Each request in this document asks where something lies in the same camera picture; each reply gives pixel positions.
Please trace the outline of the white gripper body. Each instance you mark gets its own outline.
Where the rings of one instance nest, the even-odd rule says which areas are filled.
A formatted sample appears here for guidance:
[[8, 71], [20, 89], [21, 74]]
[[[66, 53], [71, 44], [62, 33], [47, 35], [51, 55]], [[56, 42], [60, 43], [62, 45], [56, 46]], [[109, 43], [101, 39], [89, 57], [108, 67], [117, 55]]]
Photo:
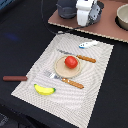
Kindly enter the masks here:
[[88, 16], [92, 6], [97, 3], [97, 0], [77, 0], [77, 23], [80, 26], [89, 26]]

